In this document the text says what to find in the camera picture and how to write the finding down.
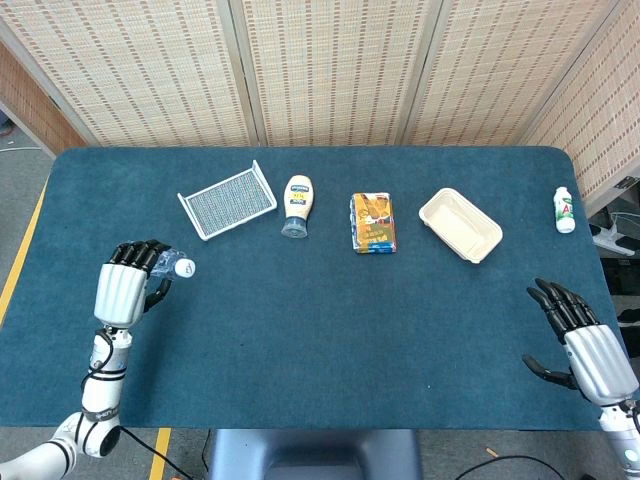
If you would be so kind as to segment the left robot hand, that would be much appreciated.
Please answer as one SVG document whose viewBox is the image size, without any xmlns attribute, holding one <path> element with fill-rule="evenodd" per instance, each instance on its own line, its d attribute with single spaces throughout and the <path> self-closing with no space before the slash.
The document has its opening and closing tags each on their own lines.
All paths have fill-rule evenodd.
<svg viewBox="0 0 640 480">
<path fill-rule="evenodd" d="M 94 316 L 105 326 L 130 329 L 167 295 L 172 281 L 164 279 L 147 292 L 151 272 L 169 245 L 155 239 L 123 242 L 100 270 Z"/>
</svg>

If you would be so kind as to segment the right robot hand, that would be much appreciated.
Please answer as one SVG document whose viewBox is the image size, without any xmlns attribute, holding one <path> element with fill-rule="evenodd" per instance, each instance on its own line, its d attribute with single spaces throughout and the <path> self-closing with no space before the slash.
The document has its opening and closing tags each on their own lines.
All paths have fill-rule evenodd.
<svg viewBox="0 0 640 480">
<path fill-rule="evenodd" d="M 591 403 L 609 407 L 632 399 L 639 381 L 627 354 L 606 324 L 577 293 L 542 278 L 527 289 L 544 312 L 569 361 L 567 372 L 552 371 L 525 354 L 527 368 L 542 380 L 579 391 Z"/>
</svg>

